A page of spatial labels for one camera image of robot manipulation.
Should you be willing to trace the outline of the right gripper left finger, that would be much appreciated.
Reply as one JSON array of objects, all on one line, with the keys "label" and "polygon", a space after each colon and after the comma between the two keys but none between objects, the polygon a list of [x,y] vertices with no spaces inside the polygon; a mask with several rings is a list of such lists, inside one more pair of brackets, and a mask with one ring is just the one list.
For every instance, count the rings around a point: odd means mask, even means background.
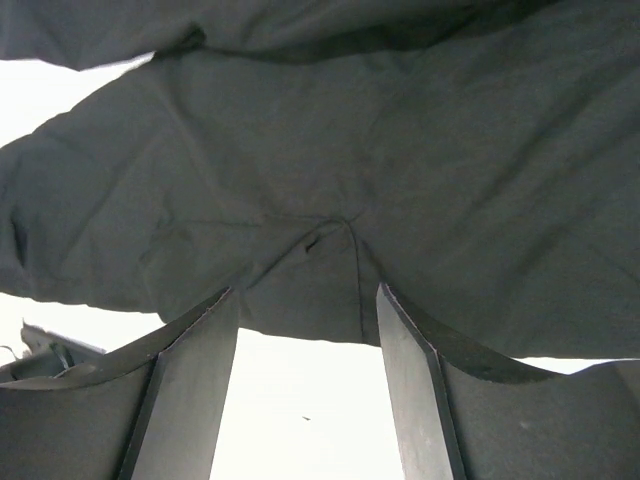
[{"label": "right gripper left finger", "polygon": [[4,479],[207,479],[239,328],[227,289],[65,370],[1,370]]}]

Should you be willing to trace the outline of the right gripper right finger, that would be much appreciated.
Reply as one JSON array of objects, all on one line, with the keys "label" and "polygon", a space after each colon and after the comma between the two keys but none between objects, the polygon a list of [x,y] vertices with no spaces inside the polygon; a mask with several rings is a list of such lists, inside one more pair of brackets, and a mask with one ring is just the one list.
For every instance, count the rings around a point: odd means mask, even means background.
[{"label": "right gripper right finger", "polygon": [[519,362],[381,284],[379,335],[408,479],[635,479],[639,364]]}]

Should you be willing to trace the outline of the black trousers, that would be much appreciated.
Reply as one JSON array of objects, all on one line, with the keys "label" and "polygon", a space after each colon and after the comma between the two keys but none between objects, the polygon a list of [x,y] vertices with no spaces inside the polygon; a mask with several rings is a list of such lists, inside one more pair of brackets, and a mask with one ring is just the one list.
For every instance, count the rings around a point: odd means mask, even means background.
[{"label": "black trousers", "polygon": [[148,61],[1,150],[1,289],[512,357],[639,354],[635,1],[5,1],[1,57]]}]

